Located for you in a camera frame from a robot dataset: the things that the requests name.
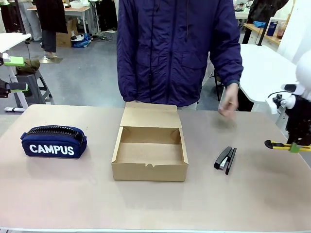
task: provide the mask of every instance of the zipper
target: zipper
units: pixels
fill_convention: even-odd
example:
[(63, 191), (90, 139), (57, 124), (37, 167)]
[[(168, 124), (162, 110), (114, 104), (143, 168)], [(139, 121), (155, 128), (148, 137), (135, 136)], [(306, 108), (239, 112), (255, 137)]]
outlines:
[(175, 37), (175, 25), (176, 25), (176, 13), (177, 12), (177, 0), (174, 1), (174, 16), (173, 16), (173, 31), (172, 31), (172, 37), (171, 37), (171, 47), (170, 47), (170, 53), (169, 53), (169, 74), (168, 74), (168, 80), (166, 84), (166, 104), (169, 102), (170, 97), (170, 84), (171, 84), (171, 69), (172, 69), (172, 60), (173, 60), (173, 41)]
[(79, 145), (84, 141), (84, 133), (81, 133), (73, 128), (65, 127), (65, 126), (39, 126), (31, 129), (25, 136), (28, 135), (61, 135), (68, 136), (74, 138), (79, 142)]

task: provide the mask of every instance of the sleeve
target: sleeve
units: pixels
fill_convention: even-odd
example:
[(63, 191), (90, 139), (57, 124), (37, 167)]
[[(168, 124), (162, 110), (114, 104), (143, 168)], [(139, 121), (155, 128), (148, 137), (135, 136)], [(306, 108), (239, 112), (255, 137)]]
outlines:
[(220, 0), (214, 22), (210, 59), (227, 87), (239, 83), (243, 71), (240, 31), (232, 0)]
[(135, 60), (138, 45), (137, 12), (134, 0), (119, 1), (117, 38), (118, 84), (124, 101), (133, 101), (137, 95)]

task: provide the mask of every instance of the stool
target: stool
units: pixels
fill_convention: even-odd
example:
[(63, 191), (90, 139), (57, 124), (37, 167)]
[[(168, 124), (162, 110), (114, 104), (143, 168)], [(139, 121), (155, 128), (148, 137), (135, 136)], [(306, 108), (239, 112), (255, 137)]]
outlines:
[[(24, 92), (24, 95), (29, 106), (32, 104), (46, 104), (46, 102), (52, 102), (53, 96), (39, 70), (37, 70), (34, 74), (16, 75), (16, 77), (18, 82), (28, 84), (29, 90)], [(37, 82), (38, 79), (40, 79), (43, 86), (39, 86)], [(16, 93), (14, 93), (14, 97), (17, 106), (21, 107)]]

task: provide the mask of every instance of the pencil case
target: pencil case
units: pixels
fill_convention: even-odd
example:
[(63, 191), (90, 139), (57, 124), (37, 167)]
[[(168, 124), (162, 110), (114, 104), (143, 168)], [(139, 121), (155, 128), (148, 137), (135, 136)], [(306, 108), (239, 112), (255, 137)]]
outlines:
[(58, 125), (34, 127), (20, 139), (25, 153), (35, 157), (78, 159), (87, 144), (82, 130)]

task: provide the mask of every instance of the open cardboard box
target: open cardboard box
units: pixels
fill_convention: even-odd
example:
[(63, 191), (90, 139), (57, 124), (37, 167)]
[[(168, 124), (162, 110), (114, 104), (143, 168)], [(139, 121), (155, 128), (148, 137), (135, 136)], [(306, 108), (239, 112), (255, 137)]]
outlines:
[(185, 181), (188, 159), (177, 107), (126, 103), (111, 163), (115, 180)]

